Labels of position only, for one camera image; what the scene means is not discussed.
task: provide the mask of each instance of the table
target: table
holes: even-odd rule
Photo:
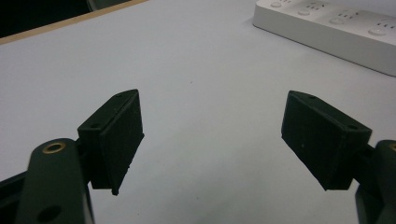
[[[139,89],[146,137],[96,223],[357,223],[282,141],[289,90],[394,139],[396,78],[251,24],[254,0],[150,0],[0,46],[0,179],[111,95]]]

